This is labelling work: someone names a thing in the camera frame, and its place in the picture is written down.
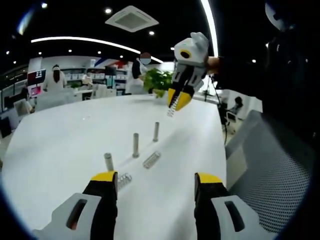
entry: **desk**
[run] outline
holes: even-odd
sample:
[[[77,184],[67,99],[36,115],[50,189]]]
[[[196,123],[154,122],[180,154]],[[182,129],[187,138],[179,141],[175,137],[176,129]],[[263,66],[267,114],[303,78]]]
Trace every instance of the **desk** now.
[[[81,102],[84,97],[83,94],[89,94],[92,93],[93,90],[92,89],[88,89],[88,90],[76,90],[74,91],[74,95],[73,95],[73,102]]]
[[[216,96],[211,96],[211,95],[208,95],[205,97],[203,94],[195,94],[193,95],[193,99],[203,101],[203,102],[206,99],[206,102],[208,103],[219,104],[218,98]]]
[[[111,152],[119,174],[132,182],[118,193],[115,240],[194,240],[194,174],[226,185],[226,155],[216,105],[191,103],[172,118],[154,96],[129,95],[75,102],[24,118],[2,168],[4,192],[29,229],[42,229],[52,211],[105,172]],[[152,142],[155,122],[159,141]],[[133,159],[133,133],[140,157]],[[154,151],[151,168],[143,161]]]
[[[93,90],[92,89],[88,89],[88,90],[77,90],[77,91],[74,91],[74,94],[88,94],[88,93],[92,93]]]

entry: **green plant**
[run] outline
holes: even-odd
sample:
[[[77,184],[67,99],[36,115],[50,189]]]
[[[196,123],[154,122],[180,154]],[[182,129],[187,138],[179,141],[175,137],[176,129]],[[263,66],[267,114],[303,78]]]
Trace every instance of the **green plant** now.
[[[73,89],[76,89],[76,88],[81,87],[81,84],[78,83],[78,82],[73,82],[73,83],[71,83],[70,87],[73,88]]]
[[[154,89],[157,98],[162,98],[171,87],[173,72],[160,71],[153,68],[146,72],[144,76],[144,89],[149,91]]]

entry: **coil spring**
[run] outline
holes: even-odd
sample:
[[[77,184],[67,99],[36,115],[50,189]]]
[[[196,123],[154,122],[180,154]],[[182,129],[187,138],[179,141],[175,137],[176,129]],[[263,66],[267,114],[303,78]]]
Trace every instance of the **coil spring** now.
[[[160,156],[161,156],[161,153],[158,151],[155,151],[143,162],[143,167],[145,167],[146,169],[151,168],[158,161]]]
[[[167,112],[167,116],[169,117],[173,117],[174,114],[175,114],[175,111],[176,111],[176,107],[177,107],[177,104],[178,104],[178,97],[176,96],[173,100],[173,104],[172,106],[169,108],[168,112]]]
[[[132,176],[130,176],[128,173],[122,174],[118,176],[118,191],[124,188],[126,185],[131,183]]]

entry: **ceiling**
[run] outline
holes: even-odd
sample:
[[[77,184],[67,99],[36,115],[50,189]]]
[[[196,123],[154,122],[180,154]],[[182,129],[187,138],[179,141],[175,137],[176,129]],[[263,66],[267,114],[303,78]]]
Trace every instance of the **ceiling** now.
[[[176,43],[190,36],[191,32],[202,32],[210,37],[209,26],[201,0],[47,0],[47,8],[41,8],[41,1],[7,2],[7,14],[0,16],[3,26],[0,40],[0,73],[18,65],[28,64],[30,58],[85,55],[109,59],[132,60],[138,55],[128,50],[101,43],[77,40],[52,40],[31,43],[32,39],[45,37],[84,37],[108,41],[149,52],[162,61],[172,61]],[[264,11],[263,0],[209,0],[215,20],[220,56],[234,56],[246,59],[263,58],[265,44],[276,33]],[[128,32],[105,24],[112,13],[133,5],[156,19],[159,24]],[[17,33],[17,26],[33,7],[34,14],[23,35]]]

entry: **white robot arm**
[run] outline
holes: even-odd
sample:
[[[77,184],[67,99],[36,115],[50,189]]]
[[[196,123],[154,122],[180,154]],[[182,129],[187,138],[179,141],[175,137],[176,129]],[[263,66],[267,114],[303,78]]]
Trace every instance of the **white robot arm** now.
[[[207,74],[209,41],[201,32],[192,32],[174,46],[177,66],[168,90],[168,107],[179,111],[192,99],[202,86]]]

